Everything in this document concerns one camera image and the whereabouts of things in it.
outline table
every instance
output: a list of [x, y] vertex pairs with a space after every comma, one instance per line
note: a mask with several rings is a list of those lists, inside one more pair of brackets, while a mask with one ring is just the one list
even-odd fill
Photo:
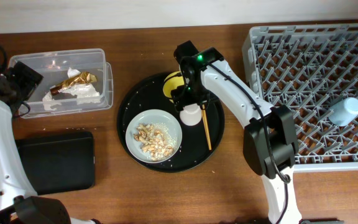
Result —
[[[192, 40], [200, 50], [216, 47], [244, 79], [241, 45], [249, 29], [261, 25], [267, 24], [0, 34], [9, 57], [101, 48], [112, 65], [114, 104], [110, 110], [13, 121], [16, 139], [77, 129], [93, 133], [96, 185], [48, 197], [61, 200], [72, 217], [97, 218], [103, 223], [230, 223], [266, 218], [262, 181], [244, 160], [242, 127], [226, 107], [226, 129], [216, 153], [201, 166], [177, 174], [136, 163], [123, 150], [116, 131], [118, 107], [125, 94], [147, 76], [176, 70], [173, 51], [178, 44]], [[358, 172], [295, 174], [294, 185], [304, 219], [358, 223]]]

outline chopstick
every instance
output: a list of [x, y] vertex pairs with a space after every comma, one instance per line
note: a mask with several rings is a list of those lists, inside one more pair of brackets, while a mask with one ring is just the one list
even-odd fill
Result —
[[212, 150], [211, 138], [209, 137], [208, 121], [206, 119], [205, 105], [203, 105], [201, 113], [203, 115], [204, 129], [205, 129], [206, 141], [208, 142], [208, 149]]

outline white bowl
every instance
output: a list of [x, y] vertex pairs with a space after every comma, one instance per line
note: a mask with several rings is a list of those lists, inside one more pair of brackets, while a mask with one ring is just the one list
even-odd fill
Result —
[[[138, 130], [136, 130], [139, 124], [151, 123], [163, 123], [167, 125], [168, 134], [171, 135], [173, 139], [177, 139], [177, 145], [173, 148], [173, 153], [160, 161], [153, 161], [148, 158], [150, 157], [150, 154], [148, 152], [144, 153], [142, 151], [142, 143], [134, 139], [134, 134], [139, 133]], [[125, 135], [125, 142], [127, 143], [129, 152], [131, 152], [131, 154], [134, 155], [138, 160], [147, 163], [159, 163], [171, 158], [178, 151], [181, 144], [181, 137], [181, 127], [178, 120], [174, 116], [162, 110], [147, 110], [136, 115], [135, 118], [130, 121]]]

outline white wall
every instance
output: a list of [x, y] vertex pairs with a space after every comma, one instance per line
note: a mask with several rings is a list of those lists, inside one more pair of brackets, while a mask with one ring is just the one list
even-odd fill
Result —
[[0, 0], [0, 33], [358, 19], [357, 0]]

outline wire grid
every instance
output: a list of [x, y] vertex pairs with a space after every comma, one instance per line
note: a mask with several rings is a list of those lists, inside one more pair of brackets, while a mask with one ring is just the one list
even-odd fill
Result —
[[345, 127], [328, 120], [329, 107], [358, 99], [358, 32], [321, 41], [262, 37], [254, 44], [263, 97], [293, 112], [300, 146], [297, 164], [358, 162], [358, 117]]

